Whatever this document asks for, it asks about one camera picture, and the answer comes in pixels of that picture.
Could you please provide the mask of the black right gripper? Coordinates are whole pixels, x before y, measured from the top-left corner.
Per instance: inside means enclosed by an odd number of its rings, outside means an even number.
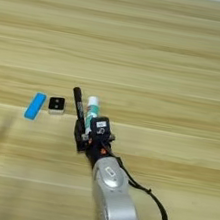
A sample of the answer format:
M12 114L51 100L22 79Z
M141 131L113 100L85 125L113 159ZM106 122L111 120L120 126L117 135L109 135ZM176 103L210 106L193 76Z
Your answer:
M84 129L80 120L75 122L74 138L76 149L79 152L85 151L85 156L90 161L90 164L95 166L98 160L111 155L111 144L115 140L115 136L99 136L93 135L92 132L90 132L87 140Z

